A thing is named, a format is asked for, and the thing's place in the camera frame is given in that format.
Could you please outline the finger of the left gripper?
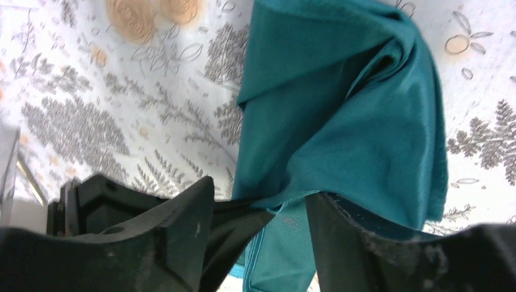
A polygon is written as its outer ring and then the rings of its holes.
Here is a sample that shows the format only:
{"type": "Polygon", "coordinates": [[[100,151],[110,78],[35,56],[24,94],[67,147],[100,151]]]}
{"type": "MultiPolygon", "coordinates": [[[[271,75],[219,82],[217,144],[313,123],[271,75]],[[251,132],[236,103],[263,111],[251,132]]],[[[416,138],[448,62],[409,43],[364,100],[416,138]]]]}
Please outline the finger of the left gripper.
{"type": "Polygon", "coordinates": [[[274,217],[266,210],[252,208],[253,202],[237,200],[214,203],[200,292],[217,291],[247,244],[274,217]]]}

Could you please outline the teal cloth napkin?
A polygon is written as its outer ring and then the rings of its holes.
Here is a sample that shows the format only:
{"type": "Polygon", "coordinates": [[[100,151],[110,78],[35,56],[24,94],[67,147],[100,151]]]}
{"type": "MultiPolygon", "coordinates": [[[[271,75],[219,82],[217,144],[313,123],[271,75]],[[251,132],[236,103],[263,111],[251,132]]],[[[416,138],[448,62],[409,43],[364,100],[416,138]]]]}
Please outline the teal cloth napkin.
{"type": "Polygon", "coordinates": [[[306,291],[304,198],[342,195],[395,223],[440,220],[448,170],[438,72],[417,26],[379,1],[255,1],[233,197],[274,218],[246,249],[244,291],[306,291]]]}

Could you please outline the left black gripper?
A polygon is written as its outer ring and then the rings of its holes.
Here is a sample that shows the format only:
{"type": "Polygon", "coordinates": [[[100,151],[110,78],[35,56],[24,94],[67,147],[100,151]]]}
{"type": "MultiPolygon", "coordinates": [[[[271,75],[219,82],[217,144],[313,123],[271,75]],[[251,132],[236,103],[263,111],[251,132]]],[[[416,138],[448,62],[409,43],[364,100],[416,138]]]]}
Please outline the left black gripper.
{"type": "Polygon", "coordinates": [[[135,236],[148,231],[176,234],[172,218],[154,226],[140,216],[167,200],[119,185],[102,175],[84,182],[73,179],[60,190],[58,201],[47,208],[46,234],[135,236]]]}

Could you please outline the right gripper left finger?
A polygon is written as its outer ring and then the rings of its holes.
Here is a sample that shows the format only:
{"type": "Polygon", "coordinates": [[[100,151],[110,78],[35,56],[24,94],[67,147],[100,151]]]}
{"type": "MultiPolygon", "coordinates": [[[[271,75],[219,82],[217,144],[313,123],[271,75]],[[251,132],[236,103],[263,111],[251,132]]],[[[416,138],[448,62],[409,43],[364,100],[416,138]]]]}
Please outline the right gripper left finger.
{"type": "Polygon", "coordinates": [[[2,291],[199,291],[214,208],[214,183],[201,178],[142,214],[172,218],[176,234],[53,236],[1,228],[2,291]]]}

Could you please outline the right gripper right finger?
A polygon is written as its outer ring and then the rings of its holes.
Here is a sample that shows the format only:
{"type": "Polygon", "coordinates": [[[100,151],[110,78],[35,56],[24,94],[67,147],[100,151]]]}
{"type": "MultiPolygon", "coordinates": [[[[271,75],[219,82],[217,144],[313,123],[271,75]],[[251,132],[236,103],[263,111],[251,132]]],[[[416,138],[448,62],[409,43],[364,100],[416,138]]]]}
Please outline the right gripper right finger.
{"type": "Polygon", "coordinates": [[[514,291],[515,226],[452,235],[393,223],[331,193],[305,199],[321,291],[514,291]]]}

